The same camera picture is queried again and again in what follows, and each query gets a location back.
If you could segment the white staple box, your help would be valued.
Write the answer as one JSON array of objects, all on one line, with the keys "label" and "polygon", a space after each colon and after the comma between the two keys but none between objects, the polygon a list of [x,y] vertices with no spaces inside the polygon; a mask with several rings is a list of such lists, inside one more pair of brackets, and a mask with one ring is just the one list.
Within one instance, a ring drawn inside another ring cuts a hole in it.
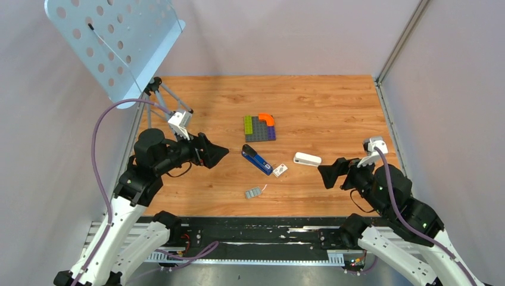
[{"label": "white staple box", "polygon": [[283,175],[288,170],[288,167],[285,164],[280,164],[273,170],[273,174],[278,178]]}]

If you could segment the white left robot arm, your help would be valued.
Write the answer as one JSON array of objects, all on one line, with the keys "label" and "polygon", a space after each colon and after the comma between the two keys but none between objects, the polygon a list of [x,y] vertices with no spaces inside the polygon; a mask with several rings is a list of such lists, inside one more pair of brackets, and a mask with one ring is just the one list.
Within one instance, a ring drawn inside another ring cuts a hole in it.
[{"label": "white left robot arm", "polygon": [[163,186],[163,175],[184,163],[211,169],[228,154],[229,149],[211,143],[204,133],[173,141],[160,129],[141,132],[97,234],[71,269],[56,274],[54,285],[125,285],[157,248],[175,246],[182,240],[181,219],[162,211],[142,235],[123,246]]}]

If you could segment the grey staple tray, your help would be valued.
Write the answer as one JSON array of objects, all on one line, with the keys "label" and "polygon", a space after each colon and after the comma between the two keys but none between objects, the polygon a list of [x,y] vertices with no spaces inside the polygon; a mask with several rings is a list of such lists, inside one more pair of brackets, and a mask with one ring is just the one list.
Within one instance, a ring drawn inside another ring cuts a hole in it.
[{"label": "grey staple tray", "polygon": [[262,189],[257,186],[257,187],[254,187],[254,188],[251,188],[251,189],[245,191],[245,198],[251,199],[251,198],[257,197],[261,194],[262,194]]}]

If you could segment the blue black stapler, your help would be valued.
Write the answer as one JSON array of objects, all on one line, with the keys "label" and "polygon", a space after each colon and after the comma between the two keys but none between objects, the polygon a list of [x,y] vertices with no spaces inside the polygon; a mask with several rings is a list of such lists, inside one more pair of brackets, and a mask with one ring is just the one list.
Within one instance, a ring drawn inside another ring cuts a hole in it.
[{"label": "blue black stapler", "polygon": [[261,170],[264,174],[267,176],[271,175],[273,173],[273,168],[270,163],[265,161],[262,156],[260,156],[255,149],[253,149],[251,146],[248,144],[244,144],[242,146],[241,154],[243,158],[248,160],[251,164],[253,164],[256,168]]}]

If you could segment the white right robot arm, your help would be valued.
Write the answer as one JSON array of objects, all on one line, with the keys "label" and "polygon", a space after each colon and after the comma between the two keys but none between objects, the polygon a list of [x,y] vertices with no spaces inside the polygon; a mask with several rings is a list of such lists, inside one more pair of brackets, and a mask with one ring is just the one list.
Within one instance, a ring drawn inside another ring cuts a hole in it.
[{"label": "white right robot arm", "polygon": [[360,167],[357,158],[338,158],[332,165],[318,166],[325,188],[333,188],[345,176],[342,190],[357,191],[386,221],[395,235],[422,256],[385,238],[377,227],[353,213],[333,232],[323,231],[325,248],[345,246],[372,252],[414,285],[483,285],[454,248],[436,211],[411,194],[412,182],[391,164]]}]

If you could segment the white stapler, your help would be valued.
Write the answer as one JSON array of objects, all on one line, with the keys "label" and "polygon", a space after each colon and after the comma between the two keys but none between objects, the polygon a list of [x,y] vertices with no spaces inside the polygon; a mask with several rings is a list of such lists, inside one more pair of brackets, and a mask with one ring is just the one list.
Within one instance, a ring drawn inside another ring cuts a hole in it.
[{"label": "white stapler", "polygon": [[307,153],[296,152],[293,158],[293,162],[305,166],[317,167],[321,165],[322,158]]}]

